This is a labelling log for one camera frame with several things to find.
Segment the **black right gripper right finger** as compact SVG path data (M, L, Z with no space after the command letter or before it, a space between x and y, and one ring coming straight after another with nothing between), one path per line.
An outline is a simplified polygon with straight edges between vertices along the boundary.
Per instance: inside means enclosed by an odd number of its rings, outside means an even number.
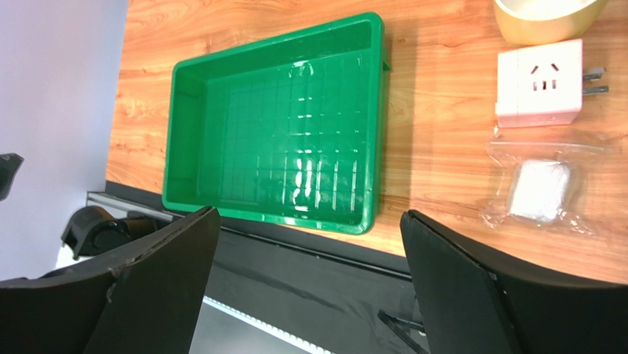
M400 231L432 353L625 353L627 287L555 271L416 210Z

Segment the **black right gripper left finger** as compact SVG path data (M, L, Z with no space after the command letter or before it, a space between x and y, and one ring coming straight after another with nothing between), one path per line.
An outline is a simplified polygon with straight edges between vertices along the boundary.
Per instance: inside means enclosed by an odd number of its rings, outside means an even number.
M3 353L187 353L217 248L205 207L36 279L1 282Z

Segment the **black left arm base joint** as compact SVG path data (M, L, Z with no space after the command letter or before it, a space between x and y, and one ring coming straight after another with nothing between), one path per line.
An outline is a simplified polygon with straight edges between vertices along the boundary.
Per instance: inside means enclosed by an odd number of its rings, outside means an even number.
M140 212L115 218L100 206L85 206L69 219L61 235L74 259L93 257L162 229L168 222Z

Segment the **clear bag with white item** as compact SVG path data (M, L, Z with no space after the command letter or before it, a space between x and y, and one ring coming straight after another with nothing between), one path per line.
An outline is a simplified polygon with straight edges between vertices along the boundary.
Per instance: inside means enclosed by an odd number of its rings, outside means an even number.
M481 210L485 225L505 223L558 233L594 235L581 211L595 166L612 149L601 133L496 128L486 145L495 183Z

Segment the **green plastic tray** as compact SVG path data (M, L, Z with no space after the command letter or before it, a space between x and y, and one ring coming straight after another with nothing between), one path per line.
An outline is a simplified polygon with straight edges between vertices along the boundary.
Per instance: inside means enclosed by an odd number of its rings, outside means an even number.
M369 232L388 70L385 24L373 12L177 63L163 205Z

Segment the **pink power socket cube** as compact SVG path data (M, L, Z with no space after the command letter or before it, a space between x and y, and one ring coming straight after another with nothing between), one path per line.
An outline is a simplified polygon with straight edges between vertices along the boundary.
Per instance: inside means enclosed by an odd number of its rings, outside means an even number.
M499 128L569 125L582 110L583 97L609 87L588 86L604 67L583 69L583 41L527 46L497 57L495 116Z

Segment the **yellow ceramic mug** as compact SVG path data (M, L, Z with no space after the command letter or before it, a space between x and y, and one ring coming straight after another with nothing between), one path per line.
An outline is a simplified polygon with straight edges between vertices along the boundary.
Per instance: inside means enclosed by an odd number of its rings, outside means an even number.
M534 46L580 38L608 0L494 0L495 20L508 44Z

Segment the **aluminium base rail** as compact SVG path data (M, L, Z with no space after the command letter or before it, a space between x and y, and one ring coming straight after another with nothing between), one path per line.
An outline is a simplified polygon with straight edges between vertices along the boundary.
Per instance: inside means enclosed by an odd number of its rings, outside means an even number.
M222 218L194 353L412 353L429 348L406 260Z

